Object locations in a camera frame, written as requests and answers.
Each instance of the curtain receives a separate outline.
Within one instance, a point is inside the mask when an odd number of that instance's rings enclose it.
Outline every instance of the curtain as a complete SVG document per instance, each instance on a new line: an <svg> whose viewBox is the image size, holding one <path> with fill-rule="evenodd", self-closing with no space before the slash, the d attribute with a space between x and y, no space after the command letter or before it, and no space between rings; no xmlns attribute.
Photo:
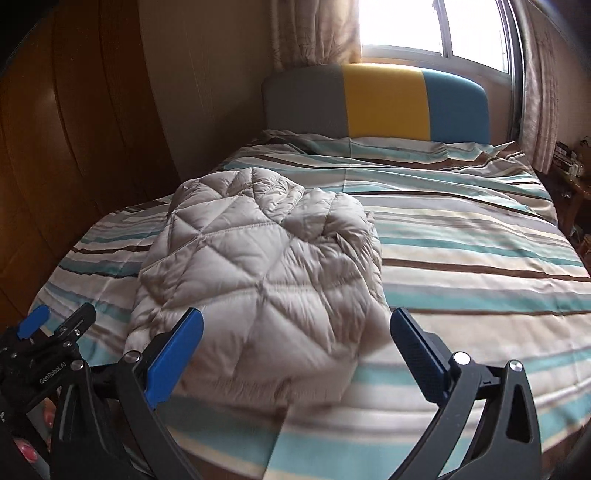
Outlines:
<svg viewBox="0 0 591 480"><path fill-rule="evenodd" d="M276 70L361 60L359 0L271 0Z"/></svg>
<svg viewBox="0 0 591 480"><path fill-rule="evenodd" d="M519 144L536 170L547 173L558 130L558 88L550 22L528 0L512 0L524 59Z"/></svg>

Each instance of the screw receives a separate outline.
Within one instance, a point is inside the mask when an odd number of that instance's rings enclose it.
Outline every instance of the screw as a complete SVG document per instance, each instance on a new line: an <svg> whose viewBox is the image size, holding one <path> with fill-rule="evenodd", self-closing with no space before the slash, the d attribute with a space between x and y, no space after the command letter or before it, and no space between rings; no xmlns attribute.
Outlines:
<svg viewBox="0 0 591 480"><path fill-rule="evenodd" d="M523 370L523 364L518 360L511 360L509 367L515 372L521 372Z"/></svg>
<svg viewBox="0 0 591 480"><path fill-rule="evenodd" d="M139 353L137 350L130 350L123 356L123 360L125 360L129 364L134 364L139 359L142 358L142 354Z"/></svg>
<svg viewBox="0 0 591 480"><path fill-rule="evenodd" d="M84 362L82 360L74 360L71 364L70 364L70 368L76 372L78 370L82 370L82 368L84 368Z"/></svg>
<svg viewBox="0 0 591 480"><path fill-rule="evenodd" d="M453 359L458 365L467 365L470 363L470 355L466 352L456 352L453 354Z"/></svg>

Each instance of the striped bedsheet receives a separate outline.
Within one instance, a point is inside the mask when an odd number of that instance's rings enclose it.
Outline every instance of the striped bedsheet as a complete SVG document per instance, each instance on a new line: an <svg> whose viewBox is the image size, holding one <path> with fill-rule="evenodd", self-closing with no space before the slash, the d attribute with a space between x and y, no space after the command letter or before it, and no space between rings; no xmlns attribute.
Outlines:
<svg viewBox="0 0 591 480"><path fill-rule="evenodd" d="M353 194L372 211L390 306L406 307L451 350L479 362L521 359L544 450L588 420L591 278L515 144L266 131L220 168L250 166ZM79 341L91 364L122 353L137 274L169 202L105 216L33 304L50 307L50 330L84 301L96 306L97 322ZM461 461L482 406L475 404L448 469ZM173 397L158 409L182 447L252 478L378 480L393 473L436 408L392 344L361 359L338 405L253 412Z"/></svg>

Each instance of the wooden furniture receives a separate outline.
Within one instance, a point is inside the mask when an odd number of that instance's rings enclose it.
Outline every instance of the wooden furniture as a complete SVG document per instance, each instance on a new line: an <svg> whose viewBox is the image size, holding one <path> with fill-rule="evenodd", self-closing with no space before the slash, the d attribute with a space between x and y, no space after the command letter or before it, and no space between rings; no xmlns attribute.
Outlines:
<svg viewBox="0 0 591 480"><path fill-rule="evenodd" d="M564 170L554 165L552 165L552 171L556 176L561 178L562 181L566 182L574 193L571 201L567 205L562 208L559 205L556 205L560 231L564 233L566 238L568 238L573 230L574 219L579 212L581 204L584 200L591 200L591 186L587 185L583 180L577 177L572 177Z"/></svg>
<svg viewBox="0 0 591 480"><path fill-rule="evenodd" d="M0 77L0 329L103 215L173 193L136 0L63 0Z"/></svg>

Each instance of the white puffer jacket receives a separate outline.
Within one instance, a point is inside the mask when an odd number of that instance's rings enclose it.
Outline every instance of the white puffer jacket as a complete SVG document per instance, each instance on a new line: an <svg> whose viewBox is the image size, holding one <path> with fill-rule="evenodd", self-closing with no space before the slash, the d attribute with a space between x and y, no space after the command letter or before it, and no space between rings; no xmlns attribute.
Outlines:
<svg viewBox="0 0 591 480"><path fill-rule="evenodd" d="M360 351L391 341L372 217L350 195L264 168L181 185L139 280L126 349L200 309L203 339L177 392L205 400L338 401Z"/></svg>

